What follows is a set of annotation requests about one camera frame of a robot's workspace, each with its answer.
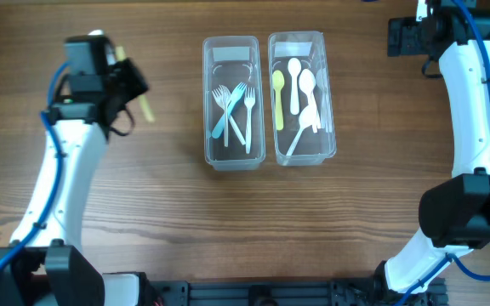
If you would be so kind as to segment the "white ribbed spoon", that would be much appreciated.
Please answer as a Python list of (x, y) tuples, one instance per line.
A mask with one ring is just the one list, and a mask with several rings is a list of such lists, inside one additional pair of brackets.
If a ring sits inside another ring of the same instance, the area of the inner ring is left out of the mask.
[(299, 130), (296, 133), (293, 142), (288, 148), (286, 156), (291, 156), (299, 142), (301, 134), (310, 126), (316, 123), (316, 108), (313, 105), (307, 105), (299, 113)]

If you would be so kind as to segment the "white small spoon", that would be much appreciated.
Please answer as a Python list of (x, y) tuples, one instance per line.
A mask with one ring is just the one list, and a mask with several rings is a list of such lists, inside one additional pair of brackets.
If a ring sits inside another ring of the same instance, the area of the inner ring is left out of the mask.
[(301, 63), (297, 58), (291, 58), (288, 61), (288, 72), (291, 76), (290, 112), (292, 115), (298, 115), (299, 114), (298, 77), (301, 72)]

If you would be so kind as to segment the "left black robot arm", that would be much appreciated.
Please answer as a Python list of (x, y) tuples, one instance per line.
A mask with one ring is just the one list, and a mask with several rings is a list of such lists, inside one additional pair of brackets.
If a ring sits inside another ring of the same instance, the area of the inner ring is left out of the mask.
[(26, 212), (0, 247), (1, 305), (152, 305), (142, 272), (99, 272), (83, 255), (83, 213), (114, 121), (148, 90), (102, 31), (69, 37), (40, 117), (43, 162)]

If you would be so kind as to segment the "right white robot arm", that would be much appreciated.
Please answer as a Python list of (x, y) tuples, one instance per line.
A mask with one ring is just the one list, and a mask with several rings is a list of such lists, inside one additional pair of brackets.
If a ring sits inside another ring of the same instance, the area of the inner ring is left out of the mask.
[(438, 64), (454, 141), (452, 177), (422, 195), (418, 231), (375, 271), (373, 299), (400, 305), (490, 243), (490, 10), (421, 1), (415, 16), (390, 20), (387, 54)]

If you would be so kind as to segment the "light blue plastic fork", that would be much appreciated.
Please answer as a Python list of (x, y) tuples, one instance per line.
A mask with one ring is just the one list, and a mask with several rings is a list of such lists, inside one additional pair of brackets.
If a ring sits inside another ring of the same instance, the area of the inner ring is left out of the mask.
[[(228, 114), (229, 114), (229, 123), (232, 125), (232, 128), (236, 134), (236, 136), (238, 137), (239, 141), (244, 145), (246, 143), (245, 141), (245, 138), (242, 136), (242, 133), (241, 133), (241, 130), (240, 128), (237, 126), (237, 123), (234, 119), (234, 117), (231, 115), (234, 107), (236, 106), (237, 102), (241, 99), (241, 97), (244, 95), (244, 92), (247, 88), (247, 85), (244, 83), (244, 82), (240, 82), (232, 91), (231, 93), (231, 102), (229, 103), (228, 105)], [(221, 95), (221, 92), (219, 90), (219, 88), (215, 89), (213, 91), (213, 97), (215, 99), (215, 102), (216, 104), (221, 107), (221, 108), (224, 108), (224, 106), (222, 105), (221, 101), (222, 101), (222, 95)], [(217, 122), (217, 124), (215, 125), (213, 131), (211, 132), (211, 136), (214, 138), (214, 139), (218, 139), (221, 134), (223, 133), (224, 131), (224, 127), (225, 127), (225, 117), (222, 116), (219, 121)]]

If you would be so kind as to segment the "yellow plastic spoon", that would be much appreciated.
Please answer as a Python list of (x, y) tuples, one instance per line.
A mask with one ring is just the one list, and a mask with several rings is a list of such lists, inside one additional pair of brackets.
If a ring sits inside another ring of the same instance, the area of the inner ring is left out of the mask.
[(282, 89), (285, 84), (284, 76), (281, 71), (276, 70), (273, 71), (272, 73), (272, 87), (275, 92), (275, 99), (276, 99), (276, 106), (275, 106), (275, 112), (276, 112), (276, 130), (281, 131), (284, 128), (284, 119), (283, 119), (283, 112), (282, 112)]

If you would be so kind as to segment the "white short plastic fork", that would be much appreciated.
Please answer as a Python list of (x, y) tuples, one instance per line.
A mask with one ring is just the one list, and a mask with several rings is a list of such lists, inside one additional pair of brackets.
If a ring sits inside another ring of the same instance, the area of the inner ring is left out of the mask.
[(246, 85), (239, 83), (232, 92), (226, 86), (220, 85), (213, 91), (213, 97), (219, 107), (223, 109), (223, 116), (220, 118), (219, 123), (215, 125), (212, 132), (214, 138), (218, 138), (222, 133), (225, 137), (225, 146), (228, 146), (228, 127), (231, 126), (234, 134), (242, 145), (245, 145), (245, 138), (242, 135), (240, 128), (237, 126), (236, 120), (232, 116), (232, 111), (236, 103), (244, 95)]

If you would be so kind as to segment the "yellow plastic fork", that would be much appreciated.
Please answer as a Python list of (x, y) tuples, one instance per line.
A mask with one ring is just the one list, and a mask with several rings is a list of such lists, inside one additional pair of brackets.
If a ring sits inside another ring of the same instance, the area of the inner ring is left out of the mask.
[[(127, 55), (125, 54), (123, 46), (116, 46), (116, 57), (118, 60), (125, 60)], [(151, 109), (150, 103), (144, 94), (138, 97), (140, 109), (143, 113), (144, 118), (148, 122), (154, 122), (156, 120), (154, 113)]]

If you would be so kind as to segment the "white long plastic fork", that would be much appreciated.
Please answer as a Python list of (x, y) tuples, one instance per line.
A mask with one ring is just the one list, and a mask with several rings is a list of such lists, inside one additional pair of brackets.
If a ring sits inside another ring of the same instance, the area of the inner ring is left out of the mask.
[(246, 123), (246, 153), (249, 154), (252, 145), (252, 111), (255, 105), (255, 90), (247, 88), (245, 92), (244, 104), (247, 108), (247, 123)]

